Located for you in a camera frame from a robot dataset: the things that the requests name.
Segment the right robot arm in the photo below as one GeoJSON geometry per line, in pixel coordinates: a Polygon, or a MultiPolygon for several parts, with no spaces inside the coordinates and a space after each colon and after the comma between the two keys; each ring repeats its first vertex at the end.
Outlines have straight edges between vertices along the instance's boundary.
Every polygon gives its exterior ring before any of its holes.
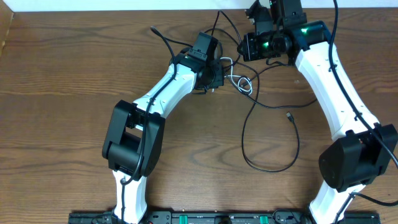
{"type": "Polygon", "coordinates": [[[396,162],[397,130],[382,125],[367,109],[348,78],[335,46],[336,29],[309,22],[300,1],[255,1],[245,11],[255,27],[238,45],[247,62],[276,63],[281,55],[311,86],[331,132],[332,145],[319,157],[323,183],[299,223],[372,223],[370,214],[346,209],[365,186],[396,162]]]}

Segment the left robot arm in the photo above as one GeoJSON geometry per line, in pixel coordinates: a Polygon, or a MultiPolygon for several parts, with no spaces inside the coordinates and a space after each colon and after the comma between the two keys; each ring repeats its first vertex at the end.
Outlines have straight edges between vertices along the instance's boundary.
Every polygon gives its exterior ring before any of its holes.
{"type": "Polygon", "coordinates": [[[168,69],[145,95],[119,101],[113,109],[103,144],[116,181],[113,223],[139,223],[147,210],[147,177],[159,160],[165,120],[184,96],[224,84],[219,41],[199,33],[195,43],[172,54],[168,69]]]}

